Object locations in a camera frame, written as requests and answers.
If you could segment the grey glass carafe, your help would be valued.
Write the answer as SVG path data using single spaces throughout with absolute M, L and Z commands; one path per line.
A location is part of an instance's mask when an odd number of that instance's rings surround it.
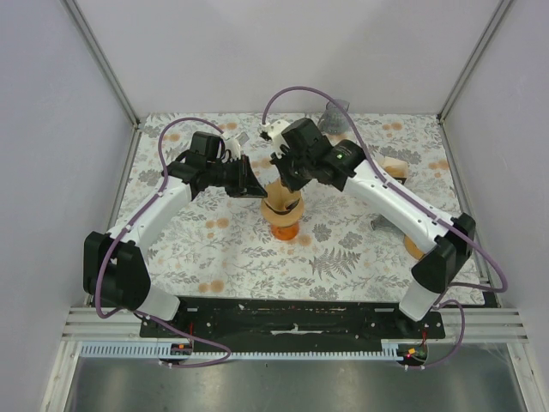
M 345 115 L 337 106 L 341 106 L 342 109 L 347 112 L 350 103 L 346 100 L 339 99 L 337 99 L 335 103 L 332 101 L 327 102 L 325 111 L 317 123 L 318 129 L 322 133 L 327 135 L 340 135 L 350 128 Z

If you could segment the brown paper coffee filter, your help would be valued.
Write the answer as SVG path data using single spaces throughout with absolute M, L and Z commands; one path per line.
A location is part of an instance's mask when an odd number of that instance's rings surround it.
M 267 207 L 274 212 L 275 209 L 282 209 L 284 204 L 301 199 L 299 191 L 289 191 L 280 179 L 266 185 L 267 197 L 264 199 Z

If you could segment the wooden ring dripper stand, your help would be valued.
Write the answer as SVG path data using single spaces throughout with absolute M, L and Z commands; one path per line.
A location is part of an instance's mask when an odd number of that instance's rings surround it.
M 261 201 L 262 217 L 269 223 L 279 227 L 290 227 L 296 223 L 305 212 L 305 202 L 301 195 L 283 199 L 278 208 L 268 202 Z

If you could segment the orange glass carafe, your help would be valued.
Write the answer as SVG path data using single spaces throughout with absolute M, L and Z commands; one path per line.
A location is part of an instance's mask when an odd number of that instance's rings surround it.
M 288 241 L 294 239 L 299 233 L 299 223 L 295 222 L 290 226 L 282 227 L 272 225 L 270 227 L 271 233 L 278 240 Z

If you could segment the orange coffee filter box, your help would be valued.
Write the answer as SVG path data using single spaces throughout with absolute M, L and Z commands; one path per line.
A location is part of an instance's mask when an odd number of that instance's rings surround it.
M 378 159 L 378 164 L 392 178 L 402 185 L 406 184 L 409 177 L 409 166 L 406 161 L 384 156 Z

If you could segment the grey glass dripper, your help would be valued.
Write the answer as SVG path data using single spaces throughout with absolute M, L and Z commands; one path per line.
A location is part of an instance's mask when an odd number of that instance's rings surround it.
M 385 218 L 383 215 L 377 215 L 374 219 L 371 220 L 371 228 L 373 230 L 391 231 L 395 233 L 400 232 L 398 226 Z

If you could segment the blue glass dripper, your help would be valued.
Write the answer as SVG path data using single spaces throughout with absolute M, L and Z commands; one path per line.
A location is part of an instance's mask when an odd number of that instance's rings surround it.
M 297 199 L 291 203 L 284 204 L 282 209 L 275 209 L 274 212 L 277 215 L 288 215 L 299 206 L 299 203 L 300 203 L 300 200 Z

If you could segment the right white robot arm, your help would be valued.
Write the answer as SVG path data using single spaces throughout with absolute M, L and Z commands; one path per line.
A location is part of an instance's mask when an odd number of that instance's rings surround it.
M 264 124 L 261 136 L 271 142 L 270 162 L 289 191 L 299 191 L 312 180 L 333 186 L 383 215 L 422 251 L 400 311 L 392 318 L 399 336 L 415 336 L 424 327 L 424 316 L 471 257 L 474 219 L 433 207 L 381 170 L 357 143 L 344 139 L 332 144 L 309 118 Z

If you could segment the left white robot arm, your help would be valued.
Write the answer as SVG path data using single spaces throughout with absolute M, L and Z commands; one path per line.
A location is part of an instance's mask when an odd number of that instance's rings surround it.
M 197 131 L 190 146 L 163 171 L 159 187 L 126 221 L 84 241 L 83 288 L 95 302 L 160 318 L 167 335 L 182 336 L 189 316 L 180 300 L 153 285 L 146 253 L 166 224 L 209 187 L 229 197 L 265 198 L 250 159 L 221 136 Z

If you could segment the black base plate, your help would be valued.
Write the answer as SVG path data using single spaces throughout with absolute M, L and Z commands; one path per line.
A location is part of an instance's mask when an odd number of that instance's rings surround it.
M 396 303 L 183 297 L 170 324 L 230 350 L 377 350 L 383 339 L 445 337 L 439 313 L 414 322 Z

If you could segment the aluminium frame rail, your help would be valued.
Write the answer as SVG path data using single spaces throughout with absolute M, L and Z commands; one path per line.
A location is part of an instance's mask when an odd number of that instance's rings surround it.
M 462 327 L 462 316 L 457 308 L 440 311 L 445 338 L 456 342 Z M 466 308 L 463 343 L 528 342 L 528 334 L 519 312 L 513 308 Z

